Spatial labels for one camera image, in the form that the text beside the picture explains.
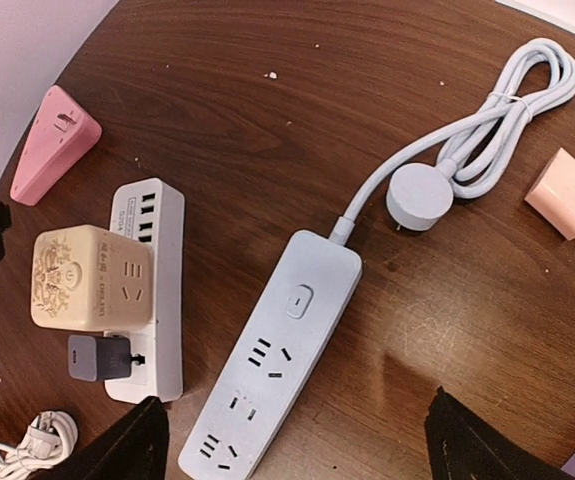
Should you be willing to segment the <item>small pink charger plug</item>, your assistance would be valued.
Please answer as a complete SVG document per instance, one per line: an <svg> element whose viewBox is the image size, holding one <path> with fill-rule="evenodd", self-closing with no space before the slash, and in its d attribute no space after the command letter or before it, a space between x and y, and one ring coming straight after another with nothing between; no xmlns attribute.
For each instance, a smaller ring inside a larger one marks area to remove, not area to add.
<svg viewBox="0 0 575 480"><path fill-rule="evenodd" d="M524 200L567 241L575 239L575 158L564 148L551 157Z"/></svg>

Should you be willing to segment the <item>white power strip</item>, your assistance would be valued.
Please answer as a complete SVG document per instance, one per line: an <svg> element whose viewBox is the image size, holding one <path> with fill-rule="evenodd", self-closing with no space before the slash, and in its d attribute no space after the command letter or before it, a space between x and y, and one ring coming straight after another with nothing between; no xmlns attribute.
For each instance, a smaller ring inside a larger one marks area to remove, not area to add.
<svg viewBox="0 0 575 480"><path fill-rule="evenodd" d="M134 363L128 378L107 380L116 401L137 404L148 396L163 402L184 390L182 351L182 274L185 197L158 178L120 186L113 196L109 230L149 246L153 252L153 313L136 330L109 330L106 336L130 340Z"/></svg>

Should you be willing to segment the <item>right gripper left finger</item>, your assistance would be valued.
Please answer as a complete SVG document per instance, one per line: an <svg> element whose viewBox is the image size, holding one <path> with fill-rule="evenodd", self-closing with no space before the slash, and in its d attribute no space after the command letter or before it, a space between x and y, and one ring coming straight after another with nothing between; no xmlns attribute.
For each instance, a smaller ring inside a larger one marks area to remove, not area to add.
<svg viewBox="0 0 575 480"><path fill-rule="evenodd" d="M163 479L169 420L161 400L149 396L84 449L32 477L43 480Z"/></svg>

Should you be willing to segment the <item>light blue power strip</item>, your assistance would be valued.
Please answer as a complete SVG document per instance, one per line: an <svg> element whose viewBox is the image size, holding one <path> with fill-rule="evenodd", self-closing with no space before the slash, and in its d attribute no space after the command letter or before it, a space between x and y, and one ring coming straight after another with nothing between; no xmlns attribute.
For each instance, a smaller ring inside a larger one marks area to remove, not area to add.
<svg viewBox="0 0 575 480"><path fill-rule="evenodd" d="M308 230L286 244L179 457L192 479L250 478L326 348L361 257Z"/></svg>

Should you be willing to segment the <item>black plug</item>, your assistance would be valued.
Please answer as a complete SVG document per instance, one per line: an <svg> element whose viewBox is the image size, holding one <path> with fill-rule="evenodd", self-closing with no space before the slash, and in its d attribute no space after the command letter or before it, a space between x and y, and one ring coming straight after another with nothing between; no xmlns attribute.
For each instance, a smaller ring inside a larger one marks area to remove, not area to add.
<svg viewBox="0 0 575 480"><path fill-rule="evenodd" d="M68 373L71 378L101 382L129 378L134 366L146 358L131 351L130 339L120 335L72 334L68 338Z"/></svg>

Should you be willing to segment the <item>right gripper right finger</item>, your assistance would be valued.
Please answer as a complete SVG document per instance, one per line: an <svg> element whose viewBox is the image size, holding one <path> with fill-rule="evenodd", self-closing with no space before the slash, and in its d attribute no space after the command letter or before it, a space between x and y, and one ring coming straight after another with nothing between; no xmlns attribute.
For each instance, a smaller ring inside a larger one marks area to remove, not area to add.
<svg viewBox="0 0 575 480"><path fill-rule="evenodd" d="M514 444L442 387L424 427L434 479L574 479Z"/></svg>

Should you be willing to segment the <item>beige cube charger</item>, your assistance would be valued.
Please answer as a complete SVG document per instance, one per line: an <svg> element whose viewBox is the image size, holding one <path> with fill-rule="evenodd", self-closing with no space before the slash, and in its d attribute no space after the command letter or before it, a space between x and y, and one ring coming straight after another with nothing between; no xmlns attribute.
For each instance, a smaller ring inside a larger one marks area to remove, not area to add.
<svg viewBox="0 0 575 480"><path fill-rule="evenodd" d="M33 247L30 313L43 328L131 331L153 317L150 246L93 225L45 231Z"/></svg>

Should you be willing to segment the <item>pink triangular power strip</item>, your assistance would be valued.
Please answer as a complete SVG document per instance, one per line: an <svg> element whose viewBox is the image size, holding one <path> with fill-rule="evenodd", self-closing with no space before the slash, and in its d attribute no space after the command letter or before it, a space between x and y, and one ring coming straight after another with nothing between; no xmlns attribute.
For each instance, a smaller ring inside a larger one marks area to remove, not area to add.
<svg viewBox="0 0 575 480"><path fill-rule="evenodd" d="M101 125L58 85L38 108L16 167L10 197L34 206L102 135Z"/></svg>

